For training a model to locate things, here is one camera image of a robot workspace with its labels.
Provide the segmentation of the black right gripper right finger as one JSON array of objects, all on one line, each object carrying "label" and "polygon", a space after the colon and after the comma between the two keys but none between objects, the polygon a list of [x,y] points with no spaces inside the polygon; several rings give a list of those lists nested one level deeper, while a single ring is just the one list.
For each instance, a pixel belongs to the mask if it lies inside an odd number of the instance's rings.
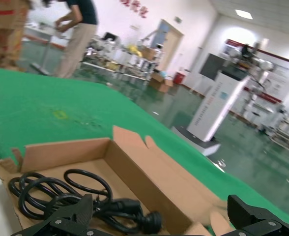
[{"label": "black right gripper right finger", "polygon": [[289,236],[289,223],[265,208],[250,206],[237,195],[229,195],[228,217],[235,230],[228,236]]}]

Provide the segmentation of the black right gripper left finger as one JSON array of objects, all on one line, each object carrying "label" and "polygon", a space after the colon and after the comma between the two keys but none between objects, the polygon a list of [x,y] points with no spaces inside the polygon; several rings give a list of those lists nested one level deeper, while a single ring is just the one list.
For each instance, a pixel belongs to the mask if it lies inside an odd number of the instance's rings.
[{"label": "black right gripper left finger", "polygon": [[55,211],[47,220],[14,233],[14,236],[91,236],[89,223],[93,213],[91,194]]}]

